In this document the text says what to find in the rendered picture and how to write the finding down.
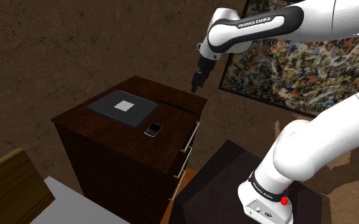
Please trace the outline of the thin black pen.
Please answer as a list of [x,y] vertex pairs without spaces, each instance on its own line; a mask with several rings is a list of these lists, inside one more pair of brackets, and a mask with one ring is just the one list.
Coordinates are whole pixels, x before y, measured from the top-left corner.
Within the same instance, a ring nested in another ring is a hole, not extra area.
[[158,99],[158,98],[154,98],[154,100],[157,101],[157,102],[160,102],[160,103],[162,103],[162,104],[166,104],[166,105],[168,105],[168,106],[174,107],[174,108],[176,108],[176,109],[180,109],[180,110],[182,110],[182,111],[186,111],[187,113],[195,114],[195,112],[192,111],[191,109],[187,109],[187,108],[181,107],[181,106],[179,106],[179,105],[175,105],[175,104],[173,104],[173,103],[170,103],[170,102],[167,102],[167,101],[163,101],[163,100]]

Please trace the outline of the dark robot stand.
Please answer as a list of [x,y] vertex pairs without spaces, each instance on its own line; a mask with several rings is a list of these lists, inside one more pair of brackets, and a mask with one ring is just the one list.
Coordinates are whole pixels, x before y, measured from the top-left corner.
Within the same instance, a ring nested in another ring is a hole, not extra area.
[[[244,213],[237,189],[260,162],[227,140],[176,196],[168,224],[259,224]],[[332,224],[328,197],[294,182],[289,199],[294,224]]]

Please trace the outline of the dark grey closed laptop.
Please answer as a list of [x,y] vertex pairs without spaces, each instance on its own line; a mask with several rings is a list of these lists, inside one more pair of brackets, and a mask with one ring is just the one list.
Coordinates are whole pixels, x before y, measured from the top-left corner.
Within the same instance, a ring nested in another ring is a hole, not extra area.
[[158,107],[155,102],[115,90],[89,104],[87,109],[116,123],[137,129]]

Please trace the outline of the wooden bed with white mattress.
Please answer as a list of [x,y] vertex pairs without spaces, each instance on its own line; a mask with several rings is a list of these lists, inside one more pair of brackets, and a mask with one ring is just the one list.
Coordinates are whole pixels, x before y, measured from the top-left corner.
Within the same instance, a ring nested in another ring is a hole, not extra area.
[[130,224],[52,177],[18,148],[0,158],[0,224]]

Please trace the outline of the dark wooden chest of drawers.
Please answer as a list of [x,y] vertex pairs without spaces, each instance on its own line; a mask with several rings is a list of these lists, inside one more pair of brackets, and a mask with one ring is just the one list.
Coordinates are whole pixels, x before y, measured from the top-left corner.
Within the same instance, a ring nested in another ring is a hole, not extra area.
[[[159,107],[137,129],[89,111],[88,102],[53,122],[86,198],[130,224],[160,224],[186,168],[207,100],[138,76],[116,89]],[[144,134],[152,123],[162,126],[155,137]]]

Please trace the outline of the colourful abstract wall picture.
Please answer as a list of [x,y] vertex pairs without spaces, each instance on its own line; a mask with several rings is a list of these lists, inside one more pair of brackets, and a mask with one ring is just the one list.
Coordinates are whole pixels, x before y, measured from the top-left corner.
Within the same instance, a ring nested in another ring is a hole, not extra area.
[[359,92],[359,38],[254,41],[229,55],[220,89],[308,115]]

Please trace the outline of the black and silver phone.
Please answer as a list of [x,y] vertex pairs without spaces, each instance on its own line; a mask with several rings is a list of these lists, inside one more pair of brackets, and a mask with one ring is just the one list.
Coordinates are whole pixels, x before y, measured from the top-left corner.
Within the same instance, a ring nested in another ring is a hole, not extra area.
[[157,123],[152,123],[144,132],[147,136],[155,137],[160,130],[162,129],[162,126]]

